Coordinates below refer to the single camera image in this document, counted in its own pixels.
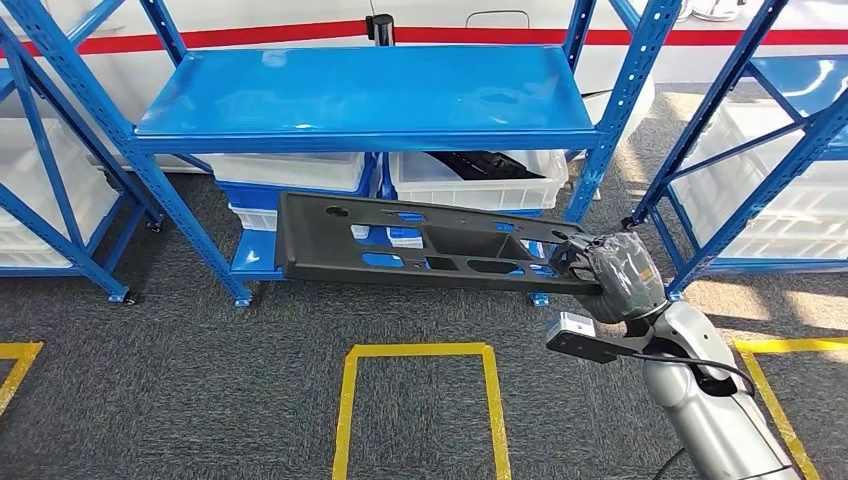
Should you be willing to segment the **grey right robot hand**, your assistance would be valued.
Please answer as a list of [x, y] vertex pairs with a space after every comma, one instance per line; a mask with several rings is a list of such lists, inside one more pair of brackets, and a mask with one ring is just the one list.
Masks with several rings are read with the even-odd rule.
[[[583, 267], [577, 264], [581, 258], [587, 262]], [[576, 299], [601, 323], [647, 318], [669, 304], [661, 274], [634, 232], [567, 235], [554, 250], [550, 265], [574, 280], [581, 269], [593, 275], [601, 292], [578, 295]]]

